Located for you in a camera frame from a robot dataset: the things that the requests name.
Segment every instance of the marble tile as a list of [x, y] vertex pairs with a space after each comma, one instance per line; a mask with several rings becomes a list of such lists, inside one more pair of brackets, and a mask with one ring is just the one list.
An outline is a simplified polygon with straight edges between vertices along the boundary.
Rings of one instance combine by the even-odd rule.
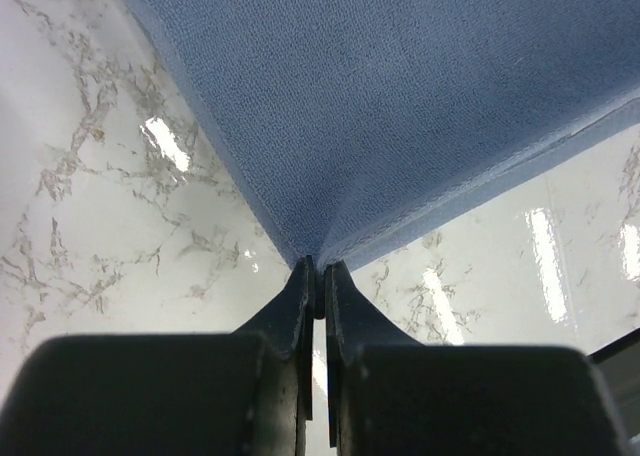
[[0, 394], [58, 334], [233, 330], [289, 270], [119, 0], [0, 0]]
[[640, 326], [640, 126], [354, 272], [429, 344], [591, 353]]
[[[289, 270], [119, 0], [0, 0], [0, 400], [60, 334], [235, 329]], [[429, 344], [640, 325], [640, 128], [354, 273]], [[324, 331], [308, 454], [327, 449]]]

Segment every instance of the black plastic part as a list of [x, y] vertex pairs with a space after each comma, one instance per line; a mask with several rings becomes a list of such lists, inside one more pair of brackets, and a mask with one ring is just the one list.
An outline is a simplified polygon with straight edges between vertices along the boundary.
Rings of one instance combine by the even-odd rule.
[[420, 346], [394, 325], [358, 291], [345, 263], [329, 266], [324, 273], [326, 301], [329, 441], [337, 444], [338, 406], [342, 398], [345, 366], [364, 345]]
[[629, 436], [640, 434], [640, 329], [595, 352]]
[[304, 454], [313, 265], [236, 333], [67, 337], [25, 363], [0, 454]]
[[631, 454], [589, 360], [562, 348], [422, 346], [325, 272], [338, 454]]

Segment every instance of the blue fabric surface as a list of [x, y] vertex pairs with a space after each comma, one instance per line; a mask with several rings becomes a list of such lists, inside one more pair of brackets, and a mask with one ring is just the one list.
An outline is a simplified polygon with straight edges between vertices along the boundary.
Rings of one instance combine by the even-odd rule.
[[364, 264], [640, 122], [640, 0], [124, 1], [290, 264]]

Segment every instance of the shiny white surface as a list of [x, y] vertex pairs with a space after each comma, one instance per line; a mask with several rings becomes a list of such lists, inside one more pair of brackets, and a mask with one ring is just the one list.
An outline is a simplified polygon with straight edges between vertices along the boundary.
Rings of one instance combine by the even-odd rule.
[[[51, 336], [229, 331], [281, 289], [288, 268], [118, 0], [0, 0], [0, 20], [0, 399]], [[609, 343], [640, 324], [639, 135], [356, 283], [424, 342]], [[327, 453], [316, 336], [312, 455]]]

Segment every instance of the white marble wall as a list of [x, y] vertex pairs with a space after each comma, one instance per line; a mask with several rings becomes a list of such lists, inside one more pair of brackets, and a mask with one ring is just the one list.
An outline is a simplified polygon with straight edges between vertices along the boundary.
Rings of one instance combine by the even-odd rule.
[[593, 352], [640, 326], [640, 126], [361, 268], [423, 342]]
[[[54, 335], [235, 329], [289, 270], [119, 0], [0, 0], [0, 400]], [[640, 128], [359, 269], [431, 343], [640, 324]], [[317, 328], [309, 454], [325, 454]]]

